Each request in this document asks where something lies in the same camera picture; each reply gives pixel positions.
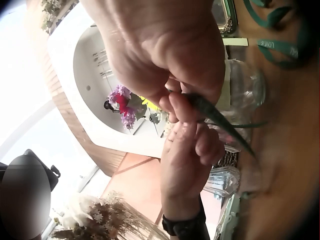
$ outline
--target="green leaf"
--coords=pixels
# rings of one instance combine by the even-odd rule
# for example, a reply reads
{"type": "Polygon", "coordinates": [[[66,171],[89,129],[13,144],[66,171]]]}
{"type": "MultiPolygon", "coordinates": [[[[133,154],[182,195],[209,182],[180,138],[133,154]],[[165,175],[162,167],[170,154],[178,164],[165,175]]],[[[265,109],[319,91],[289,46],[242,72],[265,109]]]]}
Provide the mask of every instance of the green leaf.
{"type": "Polygon", "coordinates": [[[127,107],[130,107],[133,109],[140,109],[142,107],[143,100],[134,93],[131,93],[130,95],[131,95],[131,99],[129,100],[127,107]]]}
{"type": "Polygon", "coordinates": [[[140,118],[144,117],[144,115],[146,114],[146,111],[147,111],[147,106],[144,104],[144,105],[141,105],[140,107],[140,111],[138,111],[135,116],[136,116],[136,119],[139,120],[140,118]]]}

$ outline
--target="yellow flower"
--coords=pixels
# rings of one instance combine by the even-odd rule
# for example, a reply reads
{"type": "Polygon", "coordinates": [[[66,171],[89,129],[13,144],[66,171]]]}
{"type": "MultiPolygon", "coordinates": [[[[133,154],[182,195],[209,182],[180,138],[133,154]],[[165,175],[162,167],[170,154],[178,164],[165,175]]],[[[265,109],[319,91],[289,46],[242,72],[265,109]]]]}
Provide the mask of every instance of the yellow flower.
{"type": "Polygon", "coordinates": [[[148,108],[154,110],[155,112],[161,112],[161,109],[154,105],[152,102],[150,102],[148,99],[141,96],[139,97],[143,100],[142,104],[146,104],[148,108]]]}

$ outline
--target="red flower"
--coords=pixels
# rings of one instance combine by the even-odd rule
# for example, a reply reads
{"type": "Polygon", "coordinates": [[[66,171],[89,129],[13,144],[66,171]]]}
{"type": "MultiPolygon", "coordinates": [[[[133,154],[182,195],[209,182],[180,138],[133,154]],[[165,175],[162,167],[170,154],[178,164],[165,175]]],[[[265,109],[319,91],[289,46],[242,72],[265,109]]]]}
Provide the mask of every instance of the red flower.
{"type": "Polygon", "coordinates": [[[120,110],[120,114],[124,114],[124,116],[126,116],[128,113],[129,114],[133,114],[134,110],[130,107],[127,107],[129,99],[127,99],[125,96],[120,95],[119,93],[117,93],[115,95],[115,100],[116,103],[119,104],[119,110],[120,110]]]}
{"type": "Polygon", "coordinates": [[[123,95],[120,95],[119,93],[115,95],[115,100],[116,100],[116,103],[118,103],[120,106],[127,106],[129,102],[129,99],[127,99],[123,95]]]}

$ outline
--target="clear glass vase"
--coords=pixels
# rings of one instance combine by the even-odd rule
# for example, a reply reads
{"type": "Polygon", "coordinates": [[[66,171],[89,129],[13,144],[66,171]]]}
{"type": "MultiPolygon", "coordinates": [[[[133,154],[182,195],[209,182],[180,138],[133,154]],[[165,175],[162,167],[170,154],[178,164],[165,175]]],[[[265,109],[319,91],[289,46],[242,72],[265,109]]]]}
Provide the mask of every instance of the clear glass vase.
{"type": "MultiPolygon", "coordinates": [[[[226,76],[230,76],[230,108],[217,109],[233,125],[250,124],[253,112],[263,104],[266,96],[265,80],[261,72],[251,68],[239,60],[226,60],[226,76]]],[[[227,132],[216,125],[209,126],[219,133],[219,138],[225,145],[236,150],[242,146],[227,132]]],[[[251,128],[236,128],[240,135],[249,143],[251,128]]]]}
{"type": "Polygon", "coordinates": [[[226,64],[230,66],[230,110],[248,110],[252,113],[265,100],[263,74],[239,60],[227,60],[226,64]]]}
{"type": "Polygon", "coordinates": [[[239,170],[233,166],[225,166],[211,169],[203,189],[221,197],[227,197],[238,190],[239,184],[239,170]]]}

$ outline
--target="ornate frame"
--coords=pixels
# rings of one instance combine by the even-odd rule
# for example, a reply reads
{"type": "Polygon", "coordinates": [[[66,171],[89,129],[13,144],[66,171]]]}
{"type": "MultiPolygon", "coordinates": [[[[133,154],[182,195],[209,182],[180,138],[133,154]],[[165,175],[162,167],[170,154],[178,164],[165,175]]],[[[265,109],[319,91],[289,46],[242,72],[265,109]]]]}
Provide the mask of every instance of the ornate frame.
{"type": "Polygon", "coordinates": [[[223,37],[230,36],[236,31],[238,25],[235,7],[233,4],[233,0],[221,0],[221,2],[224,10],[226,24],[223,26],[219,26],[219,30],[223,37]]]}

